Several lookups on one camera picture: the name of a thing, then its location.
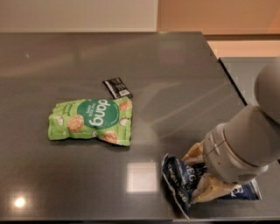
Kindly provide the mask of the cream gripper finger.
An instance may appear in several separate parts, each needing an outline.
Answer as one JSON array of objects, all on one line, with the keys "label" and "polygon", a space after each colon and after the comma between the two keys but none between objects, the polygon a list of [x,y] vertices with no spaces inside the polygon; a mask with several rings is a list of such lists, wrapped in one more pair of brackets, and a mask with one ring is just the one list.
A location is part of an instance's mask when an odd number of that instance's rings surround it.
[{"label": "cream gripper finger", "polygon": [[186,165],[196,165],[204,162],[203,155],[204,142],[195,143],[184,155],[183,161]]},{"label": "cream gripper finger", "polygon": [[203,174],[195,190],[192,192],[192,203],[207,202],[229,194],[234,190],[236,183],[224,182],[214,175]]}]

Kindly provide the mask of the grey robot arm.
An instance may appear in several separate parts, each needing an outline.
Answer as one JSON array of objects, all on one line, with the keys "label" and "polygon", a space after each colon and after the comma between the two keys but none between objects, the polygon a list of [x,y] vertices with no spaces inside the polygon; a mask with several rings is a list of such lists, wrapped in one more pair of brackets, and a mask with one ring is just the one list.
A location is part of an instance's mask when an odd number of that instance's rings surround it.
[{"label": "grey robot arm", "polygon": [[265,173],[269,164],[280,158],[279,57],[257,75],[255,98],[255,103],[217,125],[184,155],[185,164],[203,163],[207,168],[192,192],[193,202],[230,193],[235,186]]}]

